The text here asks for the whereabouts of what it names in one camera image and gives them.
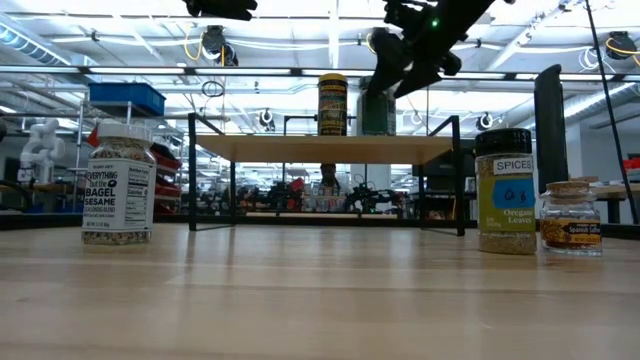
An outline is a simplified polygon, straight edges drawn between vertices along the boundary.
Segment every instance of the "yellow jar label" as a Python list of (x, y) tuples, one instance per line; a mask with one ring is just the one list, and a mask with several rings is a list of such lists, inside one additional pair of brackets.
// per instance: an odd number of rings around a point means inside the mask
[(547, 219), (540, 223), (542, 240), (550, 243), (597, 245), (602, 242), (600, 221)]

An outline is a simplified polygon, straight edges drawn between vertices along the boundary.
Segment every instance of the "seasoning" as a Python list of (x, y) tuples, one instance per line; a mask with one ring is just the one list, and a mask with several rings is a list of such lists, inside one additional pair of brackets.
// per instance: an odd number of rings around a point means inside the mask
[(396, 99), (390, 90), (372, 95), (368, 92), (372, 76), (360, 79), (358, 128), (356, 135), (396, 135)]
[(535, 254), (531, 132), (500, 129), (476, 137), (480, 250)]
[(542, 195), (540, 234), (548, 251), (570, 255), (602, 255), (600, 213), (589, 183), (565, 181), (547, 185)]
[(156, 160), (149, 129), (101, 124), (100, 146), (89, 156), (82, 241), (94, 245), (146, 243), (151, 239)]
[(347, 78), (326, 74), (318, 82), (318, 135), (347, 135)]

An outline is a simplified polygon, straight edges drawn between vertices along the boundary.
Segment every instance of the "yellow cable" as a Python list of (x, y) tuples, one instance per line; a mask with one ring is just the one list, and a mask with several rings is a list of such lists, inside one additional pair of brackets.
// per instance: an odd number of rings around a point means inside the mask
[(202, 34), (200, 34), (200, 42), (198, 43), (198, 55), (193, 56), (191, 55), (191, 53), (189, 52), (189, 48), (188, 48), (188, 44), (187, 41), (189, 40), (189, 35), (191, 34), (191, 29), (189, 28), (189, 30), (187, 31), (187, 36), (185, 36), (184, 38), (184, 53), (187, 54), (187, 57), (193, 61), (198, 61), (200, 59), (200, 56), (202, 55), (202, 38), (204, 37), (204, 32)]
[(371, 37), (373, 36), (373, 33), (368, 33), (367, 37), (365, 38), (366, 43), (367, 43), (367, 47), (369, 48), (369, 51), (371, 51), (372, 54), (376, 54), (376, 51), (373, 50), (373, 47), (371, 47)]
[(609, 39), (607, 40), (607, 47), (615, 52), (619, 52), (620, 54), (626, 54), (626, 55), (640, 55), (640, 51), (627, 51), (627, 50), (622, 50), (622, 49), (618, 49), (616, 47), (614, 47), (613, 45), (611, 45), (611, 42), (613, 41), (613, 39)]

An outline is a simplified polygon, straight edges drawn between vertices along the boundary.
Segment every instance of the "storage shelf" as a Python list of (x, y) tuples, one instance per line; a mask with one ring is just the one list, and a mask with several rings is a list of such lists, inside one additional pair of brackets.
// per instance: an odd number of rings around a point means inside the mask
[[(634, 195), (637, 196), (638, 194), (640, 194), (640, 184), (632, 183), (629, 185), (631, 186), (631, 192), (633, 192)], [(598, 187), (592, 187), (590, 190), (592, 193), (598, 195), (599, 199), (607, 199), (607, 198), (626, 199), (627, 198), (627, 192), (624, 185), (598, 186)]]
[(199, 135), (197, 144), (233, 162), (424, 164), (449, 151), (451, 138)]

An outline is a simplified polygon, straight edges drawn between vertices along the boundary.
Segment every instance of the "metal pole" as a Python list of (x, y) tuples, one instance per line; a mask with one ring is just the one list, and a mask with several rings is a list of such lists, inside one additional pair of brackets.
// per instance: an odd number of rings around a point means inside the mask
[(198, 194), (196, 181), (196, 116), (189, 114), (189, 230), (197, 231)]
[(84, 101), (80, 105), (80, 111), (78, 112), (78, 137), (76, 139), (76, 167), (73, 175), (73, 207), (72, 212), (76, 212), (76, 205), (78, 201), (78, 177), (80, 171), (80, 150), (82, 149), (82, 124), (84, 123)]
[(418, 164), (418, 201), (420, 202), (418, 208), (420, 216), (420, 228), (424, 229), (426, 223), (426, 204), (424, 194), (424, 164)]
[[(184, 156), (182, 155), (183, 150), (184, 150), (184, 133), (180, 138), (180, 150), (179, 150), (180, 164), (184, 164)], [(180, 195), (182, 195), (182, 165), (180, 165), (180, 168), (178, 169), (178, 188), (180, 189)], [(180, 213), (181, 209), (182, 209), (182, 196), (178, 198), (178, 214)]]
[(231, 211), (231, 224), (236, 224), (236, 163), (231, 163), (231, 179), (229, 180), (229, 210)]
[(456, 206), (454, 214), (456, 217), (456, 229), (458, 236), (464, 236), (464, 159), (462, 157), (462, 148), (460, 145), (460, 117), (453, 116), (451, 121), (451, 127), (453, 128), (453, 168), (454, 168), (454, 182), (456, 190)]
[(131, 101), (127, 102), (127, 125), (131, 125)]
[[(287, 123), (289, 122), (289, 119), (291, 119), (289, 116), (285, 116), (284, 117), (284, 136), (287, 136)], [(282, 182), (286, 183), (287, 181), (287, 164), (286, 163), (282, 163)]]

